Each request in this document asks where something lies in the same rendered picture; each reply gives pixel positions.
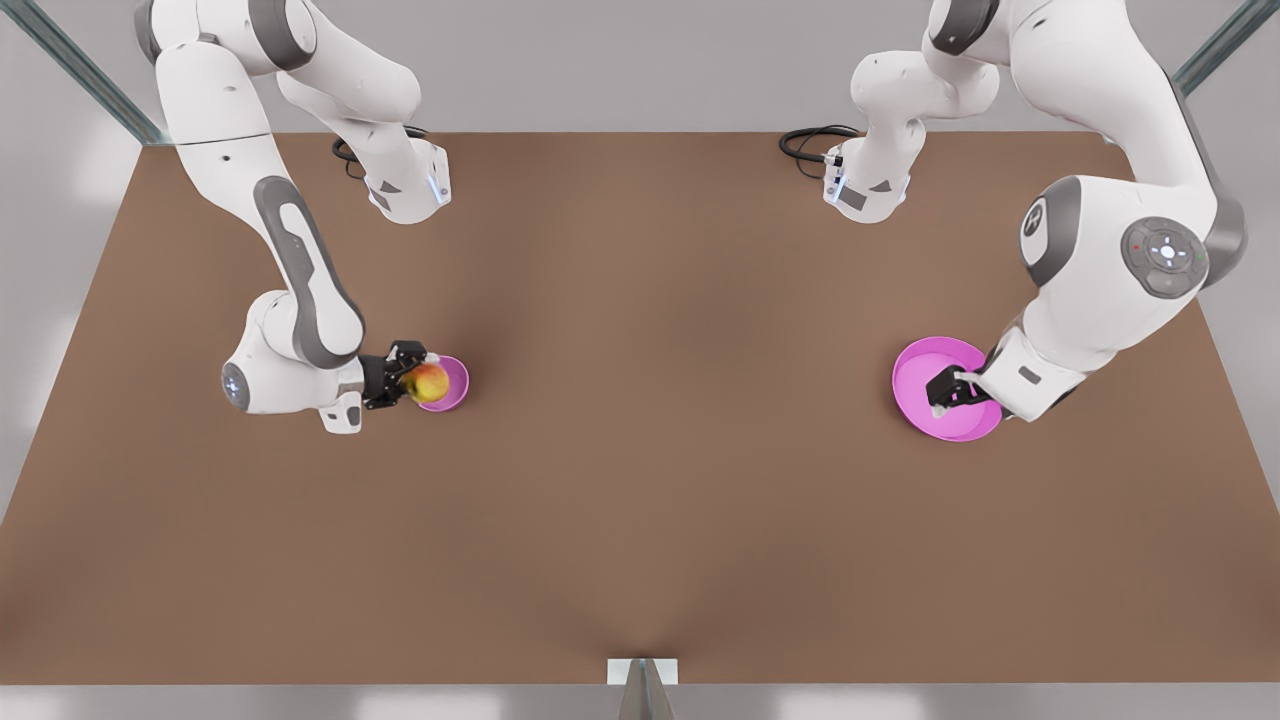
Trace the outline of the red yellow apple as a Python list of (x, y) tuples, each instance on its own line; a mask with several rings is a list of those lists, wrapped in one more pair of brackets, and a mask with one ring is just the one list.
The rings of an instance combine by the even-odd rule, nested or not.
[(422, 363), (407, 370), (398, 384), (419, 405), (439, 402), (451, 392), (449, 374), (436, 363)]

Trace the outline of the pink plate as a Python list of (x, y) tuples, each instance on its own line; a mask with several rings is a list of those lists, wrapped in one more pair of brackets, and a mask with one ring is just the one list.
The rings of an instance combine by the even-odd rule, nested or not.
[(902, 415), (920, 432), (947, 442), (969, 442), (991, 433), (1004, 419), (993, 405), (932, 410), (925, 397), (927, 377), (938, 368), (925, 357), (932, 348), (975, 347), (965, 341), (933, 336), (909, 345), (897, 357), (892, 373), (892, 391)]

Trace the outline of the pink bowl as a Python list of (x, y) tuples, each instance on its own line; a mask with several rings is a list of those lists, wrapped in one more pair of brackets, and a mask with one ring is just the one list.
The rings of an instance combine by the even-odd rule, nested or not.
[(461, 360), (442, 355), (436, 365), (447, 378), (447, 392), (434, 402), (420, 402), (419, 406), (430, 413), (448, 413), (458, 407), (468, 392), (470, 375), (466, 365)]

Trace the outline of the silver frame post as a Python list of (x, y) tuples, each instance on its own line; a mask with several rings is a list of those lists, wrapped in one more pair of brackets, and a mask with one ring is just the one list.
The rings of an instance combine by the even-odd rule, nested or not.
[(4, 12), (118, 124), (147, 147), (170, 146), (172, 140), (83, 51), (36, 0), (0, 0)]
[(1180, 94), (1193, 94), (1277, 12), (1280, 0), (1244, 0), (1172, 76)]
[(678, 684), (677, 659), (609, 659), (607, 684), (623, 687), (618, 720), (676, 720), (667, 687)]

